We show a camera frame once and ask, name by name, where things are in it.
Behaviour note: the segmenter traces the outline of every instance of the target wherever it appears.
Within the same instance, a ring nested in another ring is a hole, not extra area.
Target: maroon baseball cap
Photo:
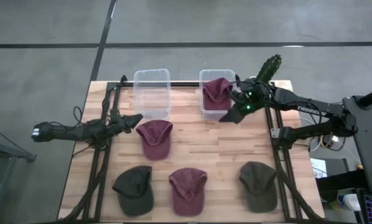
[[[233,85],[225,78],[217,78],[203,84],[203,102],[205,110],[228,110],[231,108],[229,91]]]
[[[194,168],[183,168],[169,175],[172,186],[172,208],[177,215],[192,217],[204,209],[204,185],[207,173]]]
[[[165,159],[170,149],[172,123],[153,120],[139,125],[136,132],[141,136],[144,156],[151,161]]]

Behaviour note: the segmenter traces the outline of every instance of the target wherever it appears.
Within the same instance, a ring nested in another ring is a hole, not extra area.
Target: gray floor
[[[0,0],[0,44],[98,43],[109,0]],[[121,0],[107,42],[372,41],[372,0]],[[41,121],[73,124],[83,106],[97,49],[0,49],[0,130],[38,154],[19,161],[0,223],[56,218],[73,142],[35,143]],[[242,78],[281,54],[276,79],[302,96],[328,102],[372,90],[372,47],[105,49],[97,80],[129,79],[137,70],[167,68],[173,80],[196,80],[201,69],[229,68]],[[357,157],[352,139],[347,148]],[[312,157],[345,157],[318,149]],[[349,213],[326,211],[332,220]]]

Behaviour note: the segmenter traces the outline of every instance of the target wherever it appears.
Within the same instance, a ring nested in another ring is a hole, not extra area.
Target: wooden table
[[[100,118],[101,101],[107,82],[91,82],[86,99],[83,121]],[[276,86],[292,90],[290,81],[276,81]],[[139,135],[120,134],[113,138],[106,179],[105,196],[101,210],[101,222],[281,222],[284,216],[281,201],[270,213],[251,213],[246,208],[239,169],[248,161],[263,162],[274,168],[272,146],[264,110],[250,114],[240,123],[219,123],[202,119],[198,88],[172,87],[172,109],[169,121],[174,124],[171,134],[172,149],[164,161],[148,161],[142,153]],[[119,101],[121,114],[134,114],[133,89],[122,88]],[[297,111],[282,112],[284,126],[299,127]],[[75,152],[86,147],[79,142]],[[319,192],[305,146],[290,150],[298,191],[314,211],[324,217]],[[59,211],[65,217],[85,193],[93,158],[93,149],[73,158]],[[123,215],[116,192],[111,189],[119,174],[135,166],[152,166],[152,188],[155,205],[151,212],[137,218]],[[168,176],[173,171],[194,167],[208,174],[205,186],[205,208],[196,217],[179,217],[172,211]],[[91,213],[95,211],[92,198]],[[295,217],[290,193],[289,208]]]

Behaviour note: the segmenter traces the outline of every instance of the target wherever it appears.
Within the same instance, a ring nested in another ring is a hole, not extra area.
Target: baseball cap
[[[136,132],[141,136],[144,156],[151,161],[165,159],[170,149],[172,123],[153,120],[139,125]]]
[[[151,176],[151,166],[138,166],[117,177],[112,188],[118,193],[119,206],[127,217],[137,217],[153,209]]]
[[[239,180],[245,189],[250,211],[265,213],[277,207],[275,178],[276,171],[262,162],[247,162],[240,169]]]
[[[231,107],[229,91],[233,85],[225,78],[217,78],[203,84],[205,110],[228,110]]]
[[[192,217],[204,209],[204,185],[207,173],[194,168],[183,168],[169,175],[172,186],[172,208],[177,215]]]

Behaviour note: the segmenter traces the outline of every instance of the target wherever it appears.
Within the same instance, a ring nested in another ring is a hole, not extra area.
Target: clear plastic bin
[[[203,118],[207,120],[218,121],[223,115],[228,111],[215,111],[215,110],[205,110],[204,109],[204,97],[203,97],[203,83],[215,80],[217,78],[225,78],[229,82],[236,81],[236,74],[232,70],[202,70],[200,72],[200,107],[203,112]]]
[[[146,119],[167,119],[171,110],[171,85],[166,69],[134,74],[134,110]]]

